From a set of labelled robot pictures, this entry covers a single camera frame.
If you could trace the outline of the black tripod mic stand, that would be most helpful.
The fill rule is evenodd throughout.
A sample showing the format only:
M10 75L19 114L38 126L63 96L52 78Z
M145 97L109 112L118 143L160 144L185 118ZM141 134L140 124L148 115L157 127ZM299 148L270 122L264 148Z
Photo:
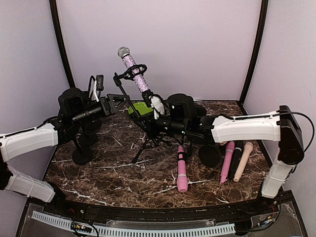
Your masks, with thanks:
M157 132L151 127L151 122L155 118L155 114L158 116L164 112L164 101L163 99L149 89L146 80L144 79L144 73L147 70L145 64L135 64L127 66L126 71L123 74L114 73L113 80L116 86L121 90L123 95L126 95L126 91L122 86L122 80L131 80L135 82L137 88L140 90L141 95L144 99L140 103L140 106L136 106L134 103L129 102L132 113L130 117L133 122L143 129L147 135L145 142L139 149L136 156L132 159L132 163L136 163L141 153L146 149L152 149L158 147L161 143L165 143L168 146L172 146L170 141L164 139L165 135L158 135Z

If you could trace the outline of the purple glitter microphone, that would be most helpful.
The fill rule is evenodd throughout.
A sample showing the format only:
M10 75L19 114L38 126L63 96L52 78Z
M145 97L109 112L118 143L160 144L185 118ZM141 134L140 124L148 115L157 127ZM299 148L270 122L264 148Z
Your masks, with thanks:
M144 78L144 72L147 70L147 66L144 64L136 64L128 47L120 47L118 49L118 56L122 59L126 67L126 71L123 74L124 78L133 80L141 93L149 90L150 88Z

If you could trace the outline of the pink microphone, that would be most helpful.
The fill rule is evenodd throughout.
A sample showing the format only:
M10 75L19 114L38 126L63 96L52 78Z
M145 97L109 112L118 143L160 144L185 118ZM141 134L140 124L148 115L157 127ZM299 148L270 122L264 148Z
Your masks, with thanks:
M235 149L235 142L234 141L228 142L226 145L224 162L223 162L223 166L222 166L222 170L220 174L220 184L224 184L228 178L234 149Z
M186 174L186 160L187 156L183 146L178 146L177 153L177 164L178 164L178 176L177 176L177 189L179 192L184 193L188 190L188 178Z

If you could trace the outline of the black microphone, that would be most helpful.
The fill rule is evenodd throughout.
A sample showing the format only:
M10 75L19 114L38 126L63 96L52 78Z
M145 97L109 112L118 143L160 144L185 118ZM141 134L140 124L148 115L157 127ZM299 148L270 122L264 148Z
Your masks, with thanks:
M228 179L233 180L243 153L244 141L236 141L229 168Z

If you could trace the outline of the black round-base mic stand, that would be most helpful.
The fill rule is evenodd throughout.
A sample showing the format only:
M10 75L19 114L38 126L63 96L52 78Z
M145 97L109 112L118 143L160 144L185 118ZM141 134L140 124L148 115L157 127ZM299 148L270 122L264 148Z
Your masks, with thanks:
M94 120L94 121L88 122L84 127L86 130L94 131L94 130L100 129L101 125L102 125L101 120Z

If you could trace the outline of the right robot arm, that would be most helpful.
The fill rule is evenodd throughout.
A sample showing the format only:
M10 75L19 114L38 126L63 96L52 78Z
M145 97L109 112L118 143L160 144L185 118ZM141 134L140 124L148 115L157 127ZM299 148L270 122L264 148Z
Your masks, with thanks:
M261 196L252 204L256 214L263 214L270 208L271 198L277 195L290 172L304 158L302 131L288 106L251 116L207 116L191 96L182 93L169 96L167 105L169 114L154 112L148 117L146 132L150 138L165 133L186 136L200 145L246 140L278 142L277 158L263 182Z

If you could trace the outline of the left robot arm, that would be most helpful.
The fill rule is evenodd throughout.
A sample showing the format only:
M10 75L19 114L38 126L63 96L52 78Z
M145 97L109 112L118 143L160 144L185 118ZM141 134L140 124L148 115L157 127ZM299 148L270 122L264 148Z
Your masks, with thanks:
M96 119L116 114L130 101L128 95L108 94L95 101L86 91L78 88L65 90L59 97L59 115L46 119L41 125L0 137L0 188L11 190L46 203L59 215L66 215L70 205L57 195L63 195L58 187L26 175L8 162L22 154L45 147L54 147L73 141L76 149L72 160L77 165L91 162L90 147L80 145L76 135L81 128Z

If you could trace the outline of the black empty mic stand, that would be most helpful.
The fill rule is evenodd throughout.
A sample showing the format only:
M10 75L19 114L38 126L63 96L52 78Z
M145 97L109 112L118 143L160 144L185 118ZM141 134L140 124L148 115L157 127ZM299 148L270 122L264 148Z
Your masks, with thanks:
M195 104L196 112L198 117L205 116L207 113L207 110L204 106ZM193 153L193 142L189 140L189 146L187 148L187 158L190 158Z

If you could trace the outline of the pink microphone front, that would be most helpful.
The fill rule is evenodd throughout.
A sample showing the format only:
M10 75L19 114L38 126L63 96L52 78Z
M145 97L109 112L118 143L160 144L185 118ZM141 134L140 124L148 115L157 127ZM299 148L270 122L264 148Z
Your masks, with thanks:
M186 174L186 160L187 156L183 146L178 146L177 153L177 164L178 164L178 176L177 176L177 189L179 192L184 193L188 190L188 178Z

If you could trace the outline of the green plate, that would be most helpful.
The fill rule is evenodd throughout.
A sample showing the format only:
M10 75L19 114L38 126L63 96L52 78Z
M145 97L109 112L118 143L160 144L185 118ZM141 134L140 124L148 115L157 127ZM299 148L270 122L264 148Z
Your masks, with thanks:
M153 108L151 107L147 107L145 102L137 102L137 103L133 103L134 108L138 111L140 116L144 116L146 114L149 114L151 112L153 112ZM134 119L137 118L136 113L134 112L132 107L128 108L128 114L129 116Z

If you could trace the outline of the left black frame post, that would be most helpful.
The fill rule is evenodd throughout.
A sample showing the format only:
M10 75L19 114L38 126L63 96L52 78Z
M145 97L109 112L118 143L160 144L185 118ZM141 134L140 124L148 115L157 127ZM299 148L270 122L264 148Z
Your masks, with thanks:
M65 44L63 40L61 24L60 24L58 9L57 9L57 1L49 0L49 5L50 5L50 12L51 12L51 18L53 22L55 37L56 37L56 41L57 41L57 45L59 49L59 54L62 60L62 64L63 64L63 68L66 74L68 85L70 88L72 88L72 87L75 87L76 85L75 85L75 81L71 72L71 67L70 67L70 63L68 60L68 56L66 53L66 48L65 48Z

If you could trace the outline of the black frame post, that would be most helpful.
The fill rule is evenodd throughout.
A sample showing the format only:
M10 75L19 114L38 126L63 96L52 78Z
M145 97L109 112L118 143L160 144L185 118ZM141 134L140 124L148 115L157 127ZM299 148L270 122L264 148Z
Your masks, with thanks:
M260 52L264 28L265 28L268 5L269 5L269 0L261 0L261 7L260 7L259 20L258 20L258 25L257 25L257 30L256 30L254 46L253 46L247 74L245 77L245 81L243 84L243 88L241 91L241 95L240 95L239 100L238 100L238 103L241 107L243 107L245 104L245 101L246 101L246 98L247 98L247 95L248 95L248 92L250 89L250 85L252 82L252 78L254 75L257 59L258 59L259 52Z
M71 67L70 67L70 63L68 60L68 56L66 53L66 48L65 48L65 44L63 40L61 24L60 24L58 9L57 9L57 1L49 0L49 5L50 5L50 12L51 12L51 18L53 22L55 37L56 37L56 41L57 41L57 45L59 49L59 54L62 60L62 64L63 64L63 68L66 74L68 85L70 88L72 88L72 87L75 87L76 85L75 85L75 81L71 72Z

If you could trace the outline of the right black frame post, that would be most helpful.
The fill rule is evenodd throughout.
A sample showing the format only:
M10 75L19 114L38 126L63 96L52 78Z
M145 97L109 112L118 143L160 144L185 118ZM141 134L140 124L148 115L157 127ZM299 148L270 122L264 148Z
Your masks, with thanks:
M261 7L260 7L259 20L258 20L258 25L257 25L257 30L256 30L254 46L253 46L247 74L245 77L245 81L243 84L243 88L241 91L241 95L240 95L239 100L238 100L238 103L241 107L243 107L245 104L245 101L246 101L246 98L247 98L247 95L248 95L248 92L250 89L250 85L252 82L252 78L254 75L257 59L258 59L259 52L260 52L264 28L265 28L268 5L269 5L269 0L261 0Z

